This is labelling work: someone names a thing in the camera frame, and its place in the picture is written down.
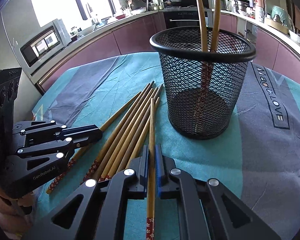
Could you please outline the left hand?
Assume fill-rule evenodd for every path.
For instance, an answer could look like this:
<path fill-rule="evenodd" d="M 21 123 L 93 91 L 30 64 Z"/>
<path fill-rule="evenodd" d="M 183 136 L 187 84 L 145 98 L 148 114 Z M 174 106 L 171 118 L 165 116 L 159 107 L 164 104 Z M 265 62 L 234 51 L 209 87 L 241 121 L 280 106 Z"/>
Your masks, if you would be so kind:
<path fill-rule="evenodd" d="M 10 198 L 0 188 L 0 227 L 6 233 L 22 234 L 32 226 L 31 214 L 37 197 L 33 192 L 23 197 Z"/>

